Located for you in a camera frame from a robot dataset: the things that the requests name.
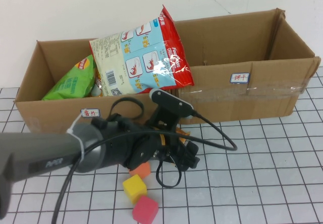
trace shrimp cracker bag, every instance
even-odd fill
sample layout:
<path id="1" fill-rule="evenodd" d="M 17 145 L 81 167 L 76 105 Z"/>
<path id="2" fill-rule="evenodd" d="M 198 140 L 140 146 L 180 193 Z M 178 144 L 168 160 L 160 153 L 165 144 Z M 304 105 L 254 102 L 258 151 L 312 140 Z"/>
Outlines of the shrimp cracker bag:
<path id="1" fill-rule="evenodd" d="M 104 96 L 194 85 L 174 22 L 160 16 L 134 30 L 90 41 Z"/>
<path id="2" fill-rule="evenodd" d="M 77 63 L 42 100 L 86 97 L 95 79 L 95 62 L 90 55 Z"/>
<path id="3" fill-rule="evenodd" d="M 95 69 L 95 81 L 94 81 L 93 89 L 91 91 L 91 96 L 92 97 L 103 96 L 103 94 L 102 94 L 101 76 L 100 76 L 99 71 L 97 70 L 97 68 Z"/>

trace barcode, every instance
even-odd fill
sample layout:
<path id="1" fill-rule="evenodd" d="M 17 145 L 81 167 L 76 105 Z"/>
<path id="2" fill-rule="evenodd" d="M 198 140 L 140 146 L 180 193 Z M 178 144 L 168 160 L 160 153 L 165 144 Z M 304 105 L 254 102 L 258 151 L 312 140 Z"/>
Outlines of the barcode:
<path id="1" fill-rule="evenodd" d="M 111 93 L 113 96 L 118 96 L 122 94 L 118 88 L 112 89 Z"/>
<path id="2" fill-rule="evenodd" d="M 116 78 L 115 78 L 115 73 L 114 73 L 113 70 L 109 71 L 109 72 L 106 72 L 105 76 L 106 76 L 107 82 L 109 83 L 109 86 L 117 84 Z"/>

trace white grid floor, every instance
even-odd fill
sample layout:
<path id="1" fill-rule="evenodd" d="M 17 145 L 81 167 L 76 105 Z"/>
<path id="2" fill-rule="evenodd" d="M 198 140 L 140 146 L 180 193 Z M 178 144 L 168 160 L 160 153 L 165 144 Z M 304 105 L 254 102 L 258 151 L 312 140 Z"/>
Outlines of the white grid floor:
<path id="1" fill-rule="evenodd" d="M 13 104 L 18 88 L 0 90 L 0 131 L 28 132 Z M 282 224 L 323 223 L 323 67 L 300 95 L 289 117 L 224 122 L 238 151 L 199 144 L 200 163 L 180 185 L 163 189 L 151 174 L 148 196 L 159 203 L 157 223 Z M 207 125 L 182 126 L 191 135 L 216 142 L 222 137 Z M 151 162 L 155 171 L 157 162 Z M 1 224 L 50 223 L 68 169 L 18 182 L 9 213 Z M 164 165 L 163 181 L 177 172 Z M 136 223 L 122 191 L 129 178 L 122 166 L 74 175 L 58 223 Z"/>

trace open cardboard box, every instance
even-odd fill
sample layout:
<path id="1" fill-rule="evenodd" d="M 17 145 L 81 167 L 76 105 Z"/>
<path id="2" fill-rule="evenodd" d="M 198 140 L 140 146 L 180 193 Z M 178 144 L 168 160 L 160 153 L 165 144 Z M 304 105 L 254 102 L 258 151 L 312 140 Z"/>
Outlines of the open cardboard box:
<path id="1" fill-rule="evenodd" d="M 195 86 L 172 93 L 192 103 L 212 122 L 290 115 L 320 63 L 320 58 L 288 25 L 280 9 L 179 21 L 175 25 Z M 99 109 L 100 116 L 106 118 L 112 103 L 123 97 L 41 100 L 72 66 L 91 54 L 88 41 L 37 42 L 16 99 L 32 132 L 64 132 L 85 108 Z M 248 82 L 231 83 L 235 74 L 249 74 Z M 148 94 L 129 96 L 144 103 L 144 122 L 156 104 Z M 126 117 L 136 116 L 139 111 L 129 102 L 115 108 L 115 112 Z M 190 119 L 182 123 L 201 121 Z"/>

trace pink sponge cube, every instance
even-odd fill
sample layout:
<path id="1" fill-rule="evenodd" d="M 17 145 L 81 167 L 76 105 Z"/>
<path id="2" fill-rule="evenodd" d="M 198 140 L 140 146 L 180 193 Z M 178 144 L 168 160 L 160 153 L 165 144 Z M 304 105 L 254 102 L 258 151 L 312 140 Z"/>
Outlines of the pink sponge cube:
<path id="1" fill-rule="evenodd" d="M 158 203 L 142 196 L 132 210 L 133 218 L 141 224 L 151 224 L 158 212 Z"/>

